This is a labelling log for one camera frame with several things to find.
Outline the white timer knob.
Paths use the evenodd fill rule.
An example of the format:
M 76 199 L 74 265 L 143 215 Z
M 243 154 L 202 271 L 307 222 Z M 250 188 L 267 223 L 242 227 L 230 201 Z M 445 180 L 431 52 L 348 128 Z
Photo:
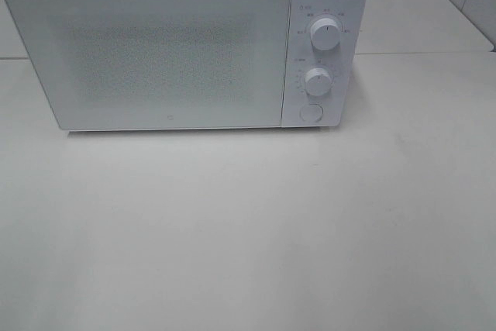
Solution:
M 303 81 L 308 95 L 320 97 L 331 91 L 333 77 L 327 69 L 313 67 L 304 74 Z

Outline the white microwave door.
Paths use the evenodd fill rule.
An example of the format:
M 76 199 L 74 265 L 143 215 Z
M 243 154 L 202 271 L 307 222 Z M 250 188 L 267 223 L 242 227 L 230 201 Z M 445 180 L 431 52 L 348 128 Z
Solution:
M 6 0 L 61 129 L 281 123 L 290 0 Z

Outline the white upper power knob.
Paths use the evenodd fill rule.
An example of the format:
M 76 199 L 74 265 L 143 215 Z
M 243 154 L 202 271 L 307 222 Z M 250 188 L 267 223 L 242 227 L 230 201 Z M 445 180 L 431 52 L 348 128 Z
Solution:
M 309 32 L 312 46 L 317 50 L 328 51 L 339 45 L 342 25 L 336 17 L 322 15 L 311 23 Z

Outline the round door release button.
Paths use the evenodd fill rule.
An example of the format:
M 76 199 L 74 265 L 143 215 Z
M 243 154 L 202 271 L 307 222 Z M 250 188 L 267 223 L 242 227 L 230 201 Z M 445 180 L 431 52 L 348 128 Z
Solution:
M 323 108 L 318 104 L 308 104 L 300 110 L 300 118 L 304 122 L 319 122 L 322 117 Z

